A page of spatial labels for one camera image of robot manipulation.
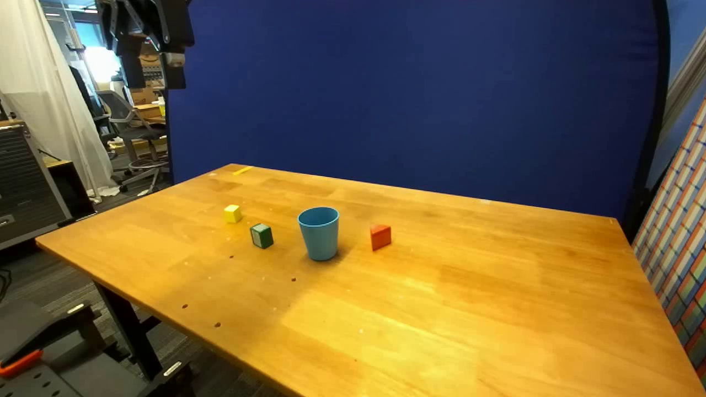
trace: metal frame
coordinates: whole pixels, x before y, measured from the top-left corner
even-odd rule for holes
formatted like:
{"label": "metal frame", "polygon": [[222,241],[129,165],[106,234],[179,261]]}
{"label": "metal frame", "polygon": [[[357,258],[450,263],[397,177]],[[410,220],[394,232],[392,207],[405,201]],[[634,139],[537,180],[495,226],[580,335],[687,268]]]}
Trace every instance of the metal frame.
{"label": "metal frame", "polygon": [[22,132],[22,136],[25,136],[25,140],[27,140],[27,148],[28,148],[28,152],[36,156],[36,163],[37,163],[37,168],[39,168],[39,172],[41,172],[41,177],[45,177],[45,180],[47,180],[52,199],[57,201],[65,218],[57,220],[57,222],[49,222],[49,224],[45,224],[45,226],[37,226],[37,230],[34,230],[34,232],[13,236],[13,238],[9,238],[9,241],[0,241],[0,250],[13,247],[13,244],[17,244],[17,243],[22,243],[22,241],[31,241],[31,238],[36,238],[36,236],[39,236],[39,234],[52,232],[52,230],[57,230],[61,222],[68,222],[68,220],[71,220],[71,212],[68,212],[68,207],[66,207],[66,203],[65,203],[65,196],[61,196],[60,188],[56,185],[52,177],[49,175],[49,169],[47,169],[47,165],[45,165],[45,160],[41,160],[41,156],[39,156],[39,150],[37,150],[37,145],[36,145],[36,140],[34,140],[34,136],[31,136],[31,131],[28,131],[25,124],[17,124],[17,126],[7,128],[7,131],[2,131],[2,132],[13,132],[13,131],[20,131],[20,132]]}
{"label": "metal frame", "polygon": [[129,299],[124,299],[122,295],[116,295],[114,290],[98,285],[98,290],[101,293],[116,329],[122,331],[126,344],[131,346],[131,352],[136,361],[136,365],[142,368],[142,372],[148,380],[154,380],[161,372],[161,361],[148,340],[148,331],[153,327],[143,327],[136,318],[136,313],[133,311],[133,304]]}
{"label": "metal frame", "polygon": [[94,318],[98,318],[98,313],[89,304],[76,304],[61,318],[56,318],[52,322],[39,325],[36,329],[27,329],[27,335],[22,335],[27,340],[22,340],[20,346],[15,346],[15,351],[12,351],[7,357],[0,357],[0,365],[20,361],[22,357],[31,356],[34,351],[45,348],[45,346],[49,346],[49,344],[52,344],[76,331],[94,351],[103,351],[106,342],[93,322]]}

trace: cube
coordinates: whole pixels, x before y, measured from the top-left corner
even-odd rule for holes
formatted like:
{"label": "cube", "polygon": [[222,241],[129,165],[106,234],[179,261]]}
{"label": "cube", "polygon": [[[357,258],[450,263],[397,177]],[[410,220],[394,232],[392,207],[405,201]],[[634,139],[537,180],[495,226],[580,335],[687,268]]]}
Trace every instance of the cube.
{"label": "cube", "polygon": [[251,236],[251,243],[260,250],[268,250],[269,244],[274,244],[272,226],[265,222],[249,226],[249,236]]}
{"label": "cube", "polygon": [[242,218],[241,206],[227,206],[222,209],[222,218],[226,218],[226,222],[241,222],[241,218]]}
{"label": "cube", "polygon": [[373,251],[392,244],[392,230],[389,224],[378,224],[370,230]]}

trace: wooden table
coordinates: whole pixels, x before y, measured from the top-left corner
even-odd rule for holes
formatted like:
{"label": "wooden table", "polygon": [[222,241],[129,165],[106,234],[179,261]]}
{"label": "wooden table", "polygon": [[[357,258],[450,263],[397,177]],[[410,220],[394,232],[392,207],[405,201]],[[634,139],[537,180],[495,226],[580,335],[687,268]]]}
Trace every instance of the wooden table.
{"label": "wooden table", "polygon": [[[308,206],[341,213],[333,263]],[[301,394],[704,394],[614,218],[227,165],[37,243]]]}

